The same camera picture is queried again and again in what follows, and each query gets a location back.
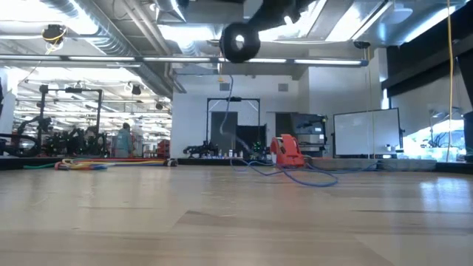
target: person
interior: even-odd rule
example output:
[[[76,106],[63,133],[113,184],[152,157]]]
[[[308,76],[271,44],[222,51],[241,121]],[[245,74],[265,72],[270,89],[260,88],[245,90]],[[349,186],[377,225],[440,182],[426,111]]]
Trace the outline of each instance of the person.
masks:
[[[115,141],[115,157],[128,158],[133,152],[132,135],[130,134],[130,125],[123,124],[123,128],[118,131]]]

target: black ring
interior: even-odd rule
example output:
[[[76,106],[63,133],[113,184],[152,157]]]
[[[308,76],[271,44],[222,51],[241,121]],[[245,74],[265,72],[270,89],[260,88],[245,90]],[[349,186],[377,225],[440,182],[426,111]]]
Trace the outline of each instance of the black ring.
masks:
[[[237,36],[245,40],[241,49],[237,46]],[[258,32],[248,24],[232,23],[222,31],[220,49],[223,55],[232,63],[243,63],[254,58],[261,47]]]

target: whiteboard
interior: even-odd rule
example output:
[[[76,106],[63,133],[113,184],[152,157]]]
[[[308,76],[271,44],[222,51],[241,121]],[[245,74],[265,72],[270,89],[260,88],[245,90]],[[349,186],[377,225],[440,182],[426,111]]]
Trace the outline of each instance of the whiteboard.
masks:
[[[373,145],[376,154],[395,154],[395,147],[400,145],[397,108],[334,115],[333,123],[335,155],[373,154]]]

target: wooden table surface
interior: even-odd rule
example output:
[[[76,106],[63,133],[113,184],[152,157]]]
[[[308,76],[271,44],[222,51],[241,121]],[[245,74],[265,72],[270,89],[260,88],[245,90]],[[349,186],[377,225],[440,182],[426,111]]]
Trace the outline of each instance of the wooden table surface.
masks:
[[[440,173],[309,188],[229,167],[0,171],[0,265],[473,265],[472,186]]]

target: red device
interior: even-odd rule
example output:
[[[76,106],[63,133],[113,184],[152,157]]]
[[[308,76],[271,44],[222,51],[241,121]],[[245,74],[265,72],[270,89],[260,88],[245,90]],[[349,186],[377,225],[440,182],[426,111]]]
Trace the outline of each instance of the red device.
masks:
[[[289,134],[273,137],[270,151],[271,154],[276,154],[276,164],[279,166],[301,167],[305,165],[297,139]]]

